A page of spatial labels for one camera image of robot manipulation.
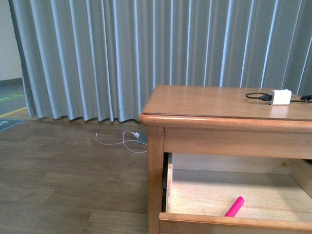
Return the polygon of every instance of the white charger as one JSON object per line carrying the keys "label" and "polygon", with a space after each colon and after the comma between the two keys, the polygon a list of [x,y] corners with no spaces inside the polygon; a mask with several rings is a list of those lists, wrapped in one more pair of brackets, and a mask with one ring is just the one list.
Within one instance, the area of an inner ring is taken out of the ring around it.
{"label": "white charger", "polygon": [[270,105],[289,105],[291,102],[291,90],[271,90],[269,94],[272,95],[271,101],[268,102]]}

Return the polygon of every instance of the pink highlighter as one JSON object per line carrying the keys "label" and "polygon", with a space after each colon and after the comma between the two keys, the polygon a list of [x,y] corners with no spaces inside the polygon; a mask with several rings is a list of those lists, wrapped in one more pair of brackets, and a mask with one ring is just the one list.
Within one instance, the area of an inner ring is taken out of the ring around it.
{"label": "pink highlighter", "polygon": [[234,204],[231,206],[231,208],[226,212],[224,216],[226,217],[234,217],[239,209],[243,206],[245,202],[245,198],[242,196],[239,196],[238,199],[234,202]]}

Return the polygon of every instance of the wooden floor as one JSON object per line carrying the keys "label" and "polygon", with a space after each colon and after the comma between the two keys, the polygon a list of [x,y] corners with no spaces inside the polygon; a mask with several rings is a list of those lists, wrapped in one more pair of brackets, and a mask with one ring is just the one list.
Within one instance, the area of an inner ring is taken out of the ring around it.
{"label": "wooden floor", "polygon": [[147,233],[147,154],[95,141],[120,142],[124,130],[145,132],[33,120],[0,132],[0,233]]}

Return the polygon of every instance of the charging cable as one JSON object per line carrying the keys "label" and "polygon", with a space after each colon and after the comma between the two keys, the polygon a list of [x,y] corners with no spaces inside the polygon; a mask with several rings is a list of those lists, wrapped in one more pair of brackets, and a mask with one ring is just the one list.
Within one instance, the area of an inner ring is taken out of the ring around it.
{"label": "charging cable", "polygon": [[[248,94],[246,94],[246,97],[250,98],[250,99],[259,99],[262,101],[271,101],[273,99],[272,95],[266,94],[266,93],[248,93]],[[301,100],[290,100],[289,102],[312,103],[312,95],[302,96],[300,99]]]}
{"label": "charging cable", "polygon": [[[125,140],[125,133],[131,133],[135,138],[136,138],[136,140]],[[128,130],[126,130],[126,131],[124,131],[123,132],[123,134],[122,134],[122,142],[118,142],[118,143],[111,143],[111,144],[107,144],[107,143],[103,143],[103,142],[101,142],[101,141],[99,141],[98,139],[97,139],[97,136],[98,136],[98,134],[96,133],[96,141],[97,142],[99,142],[100,144],[102,144],[102,145],[119,145],[119,144],[123,144],[123,146],[127,149],[127,150],[129,150],[130,152],[132,152],[132,153],[136,153],[136,154],[139,154],[139,153],[146,153],[147,151],[132,151],[132,150],[130,150],[126,145],[125,145],[125,143],[126,142],[137,142],[137,143],[140,143],[140,144],[143,144],[143,145],[147,145],[146,143],[144,143],[139,137],[140,137],[140,134],[139,133],[134,133],[134,132],[131,132],[131,131],[128,131]]]}

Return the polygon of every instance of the yellow floor marking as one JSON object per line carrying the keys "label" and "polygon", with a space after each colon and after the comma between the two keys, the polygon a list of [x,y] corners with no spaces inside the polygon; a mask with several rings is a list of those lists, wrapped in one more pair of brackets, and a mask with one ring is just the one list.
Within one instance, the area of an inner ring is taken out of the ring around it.
{"label": "yellow floor marking", "polygon": [[9,112],[9,113],[6,113],[6,114],[0,116],[0,118],[5,117],[5,116],[8,116],[8,115],[10,115],[10,114],[14,114],[14,113],[16,113],[16,112],[18,112],[18,111],[22,111],[22,110],[25,110],[25,109],[27,109],[27,106],[25,106],[25,107],[23,107],[23,108],[20,108],[20,109],[18,109],[18,110],[16,110],[16,111],[11,111],[11,112]]}

